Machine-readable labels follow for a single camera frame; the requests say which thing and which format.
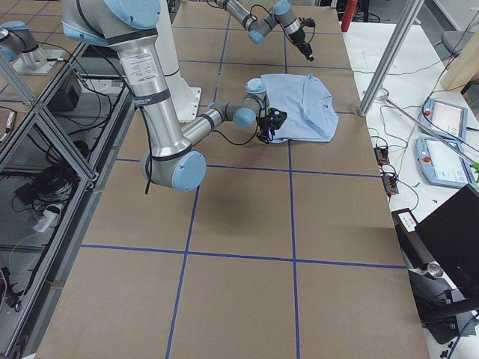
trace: white surface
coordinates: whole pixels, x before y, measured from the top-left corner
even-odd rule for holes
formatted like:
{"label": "white surface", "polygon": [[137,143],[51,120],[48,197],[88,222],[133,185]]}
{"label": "white surface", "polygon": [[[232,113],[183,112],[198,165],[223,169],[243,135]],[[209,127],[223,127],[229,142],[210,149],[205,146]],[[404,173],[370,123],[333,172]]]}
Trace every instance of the white surface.
{"label": "white surface", "polygon": [[[159,0],[162,9],[167,9],[166,0]],[[171,29],[170,14],[162,11],[156,24],[158,38],[155,42],[159,62],[170,89],[174,109],[180,122],[191,122],[196,118],[201,98],[200,88],[191,88],[181,77],[179,71],[177,51],[174,46],[173,30]]]}
{"label": "white surface", "polygon": [[[373,72],[384,52],[389,38],[394,30],[394,25],[390,24],[374,24],[374,23],[351,23],[349,31],[344,34],[344,40],[350,62],[353,70],[363,72]],[[405,108],[411,105],[422,105],[427,96],[434,88],[434,84],[438,79],[444,66],[432,45],[427,39],[421,27],[414,25],[411,28],[407,38],[405,39],[399,54],[397,55],[393,66],[389,73],[410,73],[418,69],[428,67],[436,62],[430,69],[419,71],[415,74],[387,76],[383,87],[389,93],[389,99]],[[363,91],[367,89],[373,74],[364,74],[355,72],[355,81],[358,88],[359,96],[362,97]],[[467,106],[466,101],[458,92],[441,92],[433,94],[432,98],[441,99],[462,107]],[[383,137],[388,144],[404,145],[399,139],[392,138],[385,134],[384,125],[380,118],[380,108],[385,103],[376,101],[369,113],[367,114],[367,124],[370,128],[374,128],[379,132],[379,136]],[[419,115],[419,108],[408,108],[407,111],[414,117]],[[415,153],[415,139],[424,136],[424,133],[418,129],[414,129],[414,123],[407,117],[401,115],[397,110],[392,108],[383,108],[385,115],[385,127],[388,133],[399,138],[407,139],[410,135],[409,146],[405,151],[402,169],[400,171],[400,180],[415,187],[419,195],[418,208],[414,211],[418,221],[422,221],[437,207],[441,206],[448,198],[450,198],[456,189],[428,185],[421,175],[421,169],[417,161]],[[479,123],[476,121],[472,112],[468,111],[468,126],[479,129]],[[371,135],[376,135],[375,130],[370,130]],[[468,132],[466,142],[472,146],[479,147],[479,134]],[[398,151],[397,147],[390,148],[389,158],[393,166],[400,170],[400,157],[402,150]],[[467,149],[466,154],[474,160],[479,161],[479,153]],[[398,195],[391,198],[391,211],[402,208],[412,208],[415,205],[415,195],[406,186],[399,184]],[[430,350],[431,358],[438,358],[443,350],[448,349],[447,344],[439,345],[428,330],[424,330],[427,339],[427,345]],[[453,359],[472,359],[477,358],[479,353],[479,336],[464,337],[454,351]]]}
{"label": "white surface", "polygon": [[434,0],[457,30],[465,30],[475,12],[471,7],[479,7],[479,0]]}

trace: cable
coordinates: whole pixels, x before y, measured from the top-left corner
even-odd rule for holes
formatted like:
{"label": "cable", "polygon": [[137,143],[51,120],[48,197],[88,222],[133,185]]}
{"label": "cable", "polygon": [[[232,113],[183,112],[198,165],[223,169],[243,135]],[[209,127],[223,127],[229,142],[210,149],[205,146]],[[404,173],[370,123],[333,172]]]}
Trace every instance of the cable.
{"label": "cable", "polygon": [[411,132],[409,133],[409,136],[407,138],[407,146],[404,148],[403,154],[400,157],[401,160],[400,160],[399,170],[397,171],[397,174],[400,174],[401,171],[403,170],[404,156],[406,155],[406,149],[407,147],[409,147],[409,142],[411,141],[411,137],[412,137],[412,134],[414,133],[415,128],[416,128],[416,124],[414,124],[414,126],[412,127]]}
{"label": "cable", "polygon": [[466,331],[467,327],[470,326],[471,323],[472,323],[474,320],[477,320],[478,318],[479,318],[479,314],[476,314],[475,316],[473,316],[472,318],[470,318],[470,320],[468,320],[467,323],[464,324],[463,329],[461,329],[461,332],[459,332],[459,335],[457,336],[457,339],[456,339],[456,341],[454,342],[454,345],[452,346],[451,351],[449,352],[449,355],[448,355],[448,358],[447,358],[447,359],[451,359],[451,358],[452,358],[452,353],[454,353],[454,349],[456,349],[456,346],[457,346],[459,340],[461,339],[461,337],[463,336],[464,332]]}
{"label": "cable", "polygon": [[397,181],[398,181],[399,183],[402,183],[403,185],[405,185],[407,188],[409,188],[409,189],[414,193],[414,195],[416,196],[416,204],[415,204],[414,207],[412,207],[412,209],[411,209],[411,212],[413,212],[413,211],[414,211],[416,208],[418,208],[418,206],[419,206],[419,194],[416,192],[416,190],[415,190],[413,187],[411,187],[411,186],[408,185],[407,183],[401,181],[399,178],[397,179]]}
{"label": "cable", "polygon": [[3,293],[1,295],[1,300],[0,300],[0,313],[1,313],[1,309],[3,307],[3,300],[5,300],[5,296],[7,295],[7,279],[5,278],[2,270],[0,270],[0,274],[1,274],[0,279],[3,280],[3,283],[5,285]]}
{"label": "cable", "polygon": [[[123,83],[123,87],[121,88],[120,90],[120,93],[118,94],[117,96],[117,99],[115,100],[115,102],[113,103],[113,106],[111,107],[110,109],[110,112],[106,115],[106,118],[105,120],[103,121],[104,123],[110,121],[110,119],[112,118],[112,115],[113,115],[113,110],[115,109],[115,107],[118,105],[118,103],[120,102],[120,99],[121,99],[121,96],[123,95],[123,91],[125,90],[126,86],[125,84]],[[98,134],[97,136],[97,139],[95,140],[95,143],[93,144],[93,146],[91,146],[91,149],[89,150],[89,155],[92,154],[93,151],[95,151],[95,149],[97,148],[98,146],[98,143],[100,142],[100,138],[102,137],[103,133],[105,132],[106,130],[106,126],[104,126],[100,133]]]}
{"label": "cable", "polygon": [[48,150],[45,150],[44,148],[42,148],[34,139],[33,137],[30,135],[30,134],[27,134],[27,137],[30,139],[30,141],[35,145],[36,148],[38,148],[40,151],[42,151],[43,153],[45,153],[45,158],[47,160],[48,163],[50,163],[51,165],[55,165],[57,163],[60,162],[60,159],[57,159],[55,158]]}
{"label": "cable", "polygon": [[[22,239],[20,242],[18,242],[18,243],[13,247],[13,249],[12,249],[12,250],[10,251],[10,253],[8,254],[7,267],[8,267],[9,270],[11,269],[10,261],[11,261],[11,259],[12,259],[12,254],[13,254],[13,252],[14,252],[24,241],[26,241],[27,239],[30,239],[30,238],[32,238],[32,237],[39,236],[40,234],[43,234],[43,233],[38,232],[38,233],[33,233],[33,234],[31,234],[30,236],[26,236],[24,239]],[[26,266],[26,268],[28,268],[29,266],[31,266],[34,261],[35,261],[35,259],[33,259],[33,260]],[[26,271],[26,269],[23,269],[22,271],[20,271],[20,272],[18,272],[18,273],[12,273],[11,271],[10,271],[10,273],[11,273],[12,275],[20,275],[20,274],[23,274],[25,271]]]}
{"label": "cable", "polygon": [[206,2],[207,2],[207,4],[208,4],[208,6],[214,8],[214,9],[222,9],[222,10],[223,10],[223,7],[221,7],[221,6],[211,5],[209,0],[206,0]]}
{"label": "cable", "polygon": [[150,134],[150,127],[148,127],[148,122],[147,122],[147,113],[145,112],[144,108],[141,106],[139,107],[141,116],[143,117],[144,121],[144,126],[147,129],[147,140],[148,140],[148,151],[149,151],[149,161],[148,161],[148,171],[145,171],[147,173],[148,181],[147,181],[147,186],[144,189],[144,193],[148,194],[150,191],[150,184],[153,182],[151,179],[151,174],[153,173],[153,152],[151,148],[151,134]]}
{"label": "cable", "polygon": [[[42,44],[44,44],[44,45],[49,45],[49,46],[58,47],[59,49],[64,50],[64,51],[70,56],[71,62],[76,61],[76,63],[78,64],[78,66],[80,67],[80,69],[83,71],[83,73],[88,74],[87,71],[85,70],[85,68],[84,68],[84,67],[82,66],[82,64],[80,63],[80,61],[78,61],[78,59],[76,58],[76,56],[75,56],[72,52],[70,52],[70,51],[68,51],[67,49],[65,49],[63,46],[56,45],[56,44],[54,44],[54,43],[47,43],[47,42],[44,42],[44,41],[38,41],[38,43],[42,43]],[[72,66],[71,68],[72,68],[73,72],[75,73],[75,75],[76,75],[77,77],[79,77],[79,80],[80,80],[80,82],[82,83],[83,87],[85,87],[87,90],[89,90],[89,91],[91,91],[91,92],[93,92],[93,93],[95,93],[95,94],[97,95],[98,104],[99,104],[99,106],[100,106],[99,109],[98,109],[98,116],[97,116],[97,119],[99,119],[100,116],[101,116],[101,112],[102,112],[102,101],[101,101],[101,99],[100,99],[100,94],[103,95],[103,96],[107,96],[108,99],[109,99],[109,96],[108,96],[108,95],[105,95],[104,93],[100,93],[100,92],[96,91],[96,90],[94,89],[95,86],[94,86],[94,84],[93,84],[93,82],[92,82],[91,80],[90,80],[90,83],[91,83],[91,87],[92,87],[93,89],[89,88],[88,85],[86,84],[86,80],[85,80],[85,81],[82,81],[82,77],[80,76],[80,74],[78,73],[78,71],[77,71],[73,66]],[[111,103],[110,99],[109,99],[109,105],[110,105],[110,111],[111,111],[112,103]]]}
{"label": "cable", "polygon": [[65,114],[52,113],[52,115],[61,116],[63,118],[66,118],[67,120],[77,124],[78,126],[92,126],[95,122],[97,122],[99,120],[99,118],[97,117],[93,121],[91,121],[90,123],[80,123],[80,122],[74,120],[73,118],[71,118],[70,116],[67,116]]}
{"label": "cable", "polygon": [[259,126],[256,125],[256,130],[254,131],[254,134],[253,136],[251,136],[248,140],[246,140],[245,142],[241,142],[241,143],[237,143],[237,142],[232,142],[232,140],[230,140],[229,138],[227,138],[223,132],[220,132],[219,130],[217,129],[214,129],[212,132],[216,132],[216,133],[219,133],[228,143],[234,145],[234,146],[244,146],[245,144],[249,144],[254,137],[256,137],[256,134],[257,134],[257,130],[258,130]]}
{"label": "cable", "polygon": [[16,111],[10,107],[7,107],[7,106],[0,106],[0,108],[4,108],[5,110],[10,110],[10,111],[13,111],[16,113]]}
{"label": "cable", "polygon": [[[476,17],[478,17],[479,15],[479,11],[476,12],[476,14],[474,15],[474,17],[471,19],[471,21],[469,22],[469,24],[466,26],[466,28],[468,28],[469,26],[471,26],[471,24],[476,20]],[[464,36],[466,35],[466,32],[467,31],[463,31],[463,35],[460,37],[459,41],[457,42],[456,46],[452,49],[451,51],[451,54],[456,54],[456,49],[457,47],[459,46],[460,42],[463,40]],[[424,104],[427,102],[427,100],[433,95],[433,93],[435,92],[435,89],[436,89],[436,86],[437,84],[439,83],[439,80],[441,79],[442,75],[445,73],[446,69],[449,67],[449,65],[451,64],[453,58],[451,56],[451,58],[449,59],[448,63],[446,64],[445,68],[443,69],[443,71],[441,71],[441,73],[439,74],[439,77],[437,78],[436,80],[436,83],[434,84],[434,87],[433,87],[433,90],[431,91],[431,93],[429,94],[429,96],[426,98],[426,100],[424,101]]]}
{"label": "cable", "polygon": [[[433,67],[434,65],[437,65],[437,64],[440,64],[442,63],[444,60],[447,60],[451,57],[455,56],[455,54],[452,54],[452,55],[449,55],[449,56],[446,56],[442,59],[440,59],[439,61],[435,62],[434,64],[431,64],[427,67],[422,67],[421,69],[417,69],[416,71],[412,71],[410,73],[388,73],[388,76],[402,76],[402,75],[414,75],[415,73],[418,73],[420,71],[423,71],[423,70],[427,70],[427,69],[430,69],[431,67]],[[360,70],[353,70],[354,73],[366,73],[366,74],[370,74],[370,73],[375,73],[376,71],[360,71]]]}
{"label": "cable", "polygon": [[389,137],[392,137],[392,138],[396,138],[397,140],[400,140],[402,142],[404,142],[406,144],[406,147],[408,146],[408,142],[401,138],[401,137],[397,137],[396,135],[392,135],[390,133],[388,133],[388,131],[386,130],[386,122],[385,122],[385,118],[384,118],[384,113],[382,112],[382,108],[384,107],[388,107],[388,108],[394,108],[392,106],[388,106],[388,105],[382,105],[380,108],[379,108],[379,118],[381,120],[381,123],[382,123],[382,127],[384,129],[384,133],[389,136]]}

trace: metal frame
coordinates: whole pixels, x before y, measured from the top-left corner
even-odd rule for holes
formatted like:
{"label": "metal frame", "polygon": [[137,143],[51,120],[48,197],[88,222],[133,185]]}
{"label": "metal frame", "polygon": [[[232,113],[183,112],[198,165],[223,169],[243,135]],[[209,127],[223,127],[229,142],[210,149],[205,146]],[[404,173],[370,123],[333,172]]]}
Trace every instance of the metal frame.
{"label": "metal frame", "polygon": [[406,39],[409,29],[414,23],[423,3],[424,0],[408,0],[404,6],[404,12],[401,15],[399,23],[394,28],[394,32],[384,50],[381,61],[379,62],[379,65],[374,72],[373,78],[371,79],[371,82],[364,93],[363,100],[361,101],[361,105],[359,106],[358,110],[359,116],[366,116],[373,105],[373,101],[375,100],[379,89],[382,87],[382,83],[384,82],[385,77],[388,75],[388,71],[393,64],[393,61],[396,58],[404,39]]}

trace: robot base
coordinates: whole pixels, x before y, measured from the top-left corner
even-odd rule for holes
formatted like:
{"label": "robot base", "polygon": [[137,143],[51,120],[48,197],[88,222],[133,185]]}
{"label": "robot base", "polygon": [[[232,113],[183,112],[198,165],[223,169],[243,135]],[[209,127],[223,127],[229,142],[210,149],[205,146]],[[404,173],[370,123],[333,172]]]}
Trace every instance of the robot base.
{"label": "robot base", "polygon": [[191,88],[178,73],[171,78],[166,78],[171,92],[174,109],[180,122],[193,121],[198,114],[201,98],[201,88]]}
{"label": "robot base", "polygon": [[[42,53],[45,58],[59,58],[63,55],[63,50],[43,49]],[[47,61],[43,66],[32,69],[25,65],[25,62],[20,56],[15,64],[13,64],[13,68],[19,75],[47,75],[56,63],[57,61]]]}

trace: light blue shirt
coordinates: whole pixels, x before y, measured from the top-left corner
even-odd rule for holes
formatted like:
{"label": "light blue shirt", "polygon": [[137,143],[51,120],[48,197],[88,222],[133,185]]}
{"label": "light blue shirt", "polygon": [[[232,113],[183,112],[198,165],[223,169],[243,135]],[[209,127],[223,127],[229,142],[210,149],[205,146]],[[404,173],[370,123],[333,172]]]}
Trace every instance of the light blue shirt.
{"label": "light blue shirt", "polygon": [[332,140],[339,117],[332,107],[332,95],[318,78],[311,74],[278,73],[261,75],[261,79],[266,85],[269,105],[287,112],[273,143]]}

